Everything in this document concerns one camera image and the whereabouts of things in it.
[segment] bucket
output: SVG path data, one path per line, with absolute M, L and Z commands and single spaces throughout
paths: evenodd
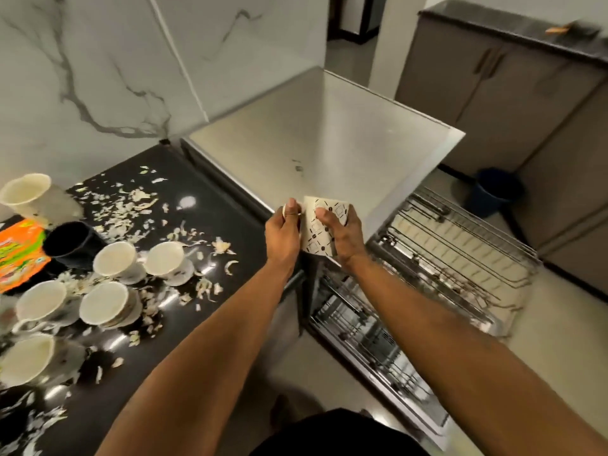
M 477 173 L 475 187 L 465 201 L 465 210 L 478 218 L 487 218 L 524 193 L 523 184 L 513 173 L 498 168 L 482 169 Z

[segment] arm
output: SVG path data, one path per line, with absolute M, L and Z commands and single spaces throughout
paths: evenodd
M 268 260 L 141 384 L 97 456 L 210 456 L 300 250 L 297 204 L 266 223 Z
M 493 337 L 374 263 L 351 206 L 346 227 L 318 208 L 343 267 L 418 373 L 488 456 L 608 454 L 600 434 Z

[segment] hand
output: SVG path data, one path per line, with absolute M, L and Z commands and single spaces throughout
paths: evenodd
M 283 218 L 283 208 L 279 208 L 266 222 L 268 262 L 289 270 L 290 275 L 300 252 L 299 212 L 300 206 L 295 199 L 290 198 L 285 205 L 285 218 Z
M 352 205 L 348 209 L 346 225 L 340 224 L 336 215 L 325 208 L 317 208 L 314 212 L 317 219 L 325 227 L 331 229 L 338 251 L 338 262 L 346 271 L 354 273 L 354 265 L 357 261 L 368 261 L 370 259 L 363 242 L 361 220 Z

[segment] dark countertop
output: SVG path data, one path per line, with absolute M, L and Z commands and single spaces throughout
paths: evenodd
M 139 174 L 142 166 L 149 167 L 149 171 L 155 169 L 156 173 Z M 160 177 L 167 180 L 151 183 L 153 179 Z M 104 375 L 101 382 L 95 384 L 96 366 L 89 365 L 88 374 L 81 370 L 78 383 L 70 387 L 72 396 L 64 403 L 67 419 L 50 427 L 37 444 L 37 449 L 42 450 L 43 456 L 93 455 L 121 408 L 150 371 L 192 329 L 208 318 L 222 302 L 247 282 L 266 260 L 264 222 L 244 207 L 242 202 L 237 202 L 227 191 L 194 168 L 174 149 L 162 145 L 152 147 L 103 174 L 87 179 L 84 185 L 74 186 L 70 192 L 76 197 L 82 197 L 84 193 L 78 193 L 76 189 L 87 187 L 100 194 L 111 194 L 113 195 L 111 198 L 114 199 L 118 188 L 113 186 L 117 182 L 124 184 L 122 188 L 125 191 L 141 186 L 147 193 L 156 192 L 159 198 L 150 208 L 152 214 L 142 214 L 134 220 L 136 222 L 134 229 L 144 231 L 142 226 L 146 219 L 153 219 L 152 225 L 156 227 L 147 237 L 136 243 L 139 250 L 147 250 L 159 243 L 185 220 L 187 230 L 196 228 L 204 232 L 204 235 L 196 239 L 206 239 L 210 244 L 215 237 L 220 236 L 224 241 L 232 243 L 231 249 L 237 254 L 212 257 L 213 248 L 203 244 L 205 259 L 195 261 L 195 266 L 200 270 L 207 266 L 210 260 L 217 262 L 217 267 L 206 277 L 213 282 L 219 282 L 224 287 L 224 291 L 217 296 L 212 294 L 217 302 L 210 302 L 205 298 L 204 301 L 192 300 L 186 306 L 180 306 L 174 296 L 173 300 L 168 301 L 161 309 L 162 328 L 153 339 L 142 334 L 140 345 L 129 347 L 128 340 L 123 339 L 122 342 L 117 341 L 111 346 L 112 341 L 123 334 L 117 329 L 101 331 L 96 328 L 92 334 L 82 337 L 82 329 L 86 328 L 82 322 L 79 321 L 65 328 L 68 333 L 75 333 L 73 339 L 79 340 L 84 345 L 99 347 L 100 351 L 93 354 L 88 362 L 91 363 L 95 357 L 96 364 L 102 365 Z M 194 197 L 195 205 L 176 210 L 175 206 L 180 200 L 189 196 Z M 92 201 L 94 199 L 89 197 L 87 201 L 82 202 L 87 222 L 93 225 L 102 224 L 107 218 L 101 222 L 91 220 L 93 213 L 101 206 L 91 204 Z M 171 207 L 169 213 L 163 212 L 162 204 L 165 202 Z M 165 227 L 161 227 L 163 219 L 168 221 Z M 224 274 L 224 263 L 229 260 L 239 260 L 239 263 L 231 268 L 233 276 Z M 188 291 L 195 297 L 194 286 L 197 281 L 198 277 L 193 277 L 186 285 L 178 287 L 179 292 L 183 294 Z M 167 293 L 164 300 L 168 299 L 171 299 L 170 293 Z M 200 304 L 200 311 L 196 310 L 197 302 Z M 132 329 L 133 327 L 128 328 L 126 334 Z M 66 331 L 62 330 L 59 336 L 65 334 Z M 117 357 L 124 358 L 124 364 L 118 368 L 110 368 Z M 47 406 L 60 404 L 65 392 L 62 391 L 60 395 L 61 399 L 48 400 Z
M 550 35 L 545 30 L 556 27 L 555 24 L 462 0 L 445 0 L 422 10 L 420 14 L 608 66 L 608 39 L 600 38 L 601 35 L 608 35 L 606 32 L 600 32 L 592 40 Z

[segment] forearm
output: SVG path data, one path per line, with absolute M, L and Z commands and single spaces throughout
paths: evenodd
M 604 439 L 505 345 L 368 258 L 353 268 L 397 344 L 485 454 L 605 451 Z
M 288 268 L 266 264 L 190 333 L 136 391 L 97 455 L 213 454 L 288 277 Z

